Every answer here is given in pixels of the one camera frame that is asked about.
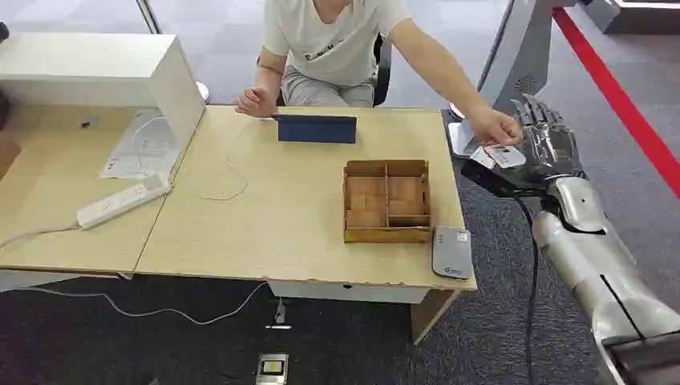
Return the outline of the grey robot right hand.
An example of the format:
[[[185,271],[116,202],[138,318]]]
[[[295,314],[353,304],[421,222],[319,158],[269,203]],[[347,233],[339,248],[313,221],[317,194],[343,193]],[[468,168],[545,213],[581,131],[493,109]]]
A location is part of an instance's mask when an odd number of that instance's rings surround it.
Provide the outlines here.
[[[461,174],[496,197],[542,197],[554,180],[578,176],[575,135],[563,117],[528,94],[512,105],[522,141],[478,147]]]

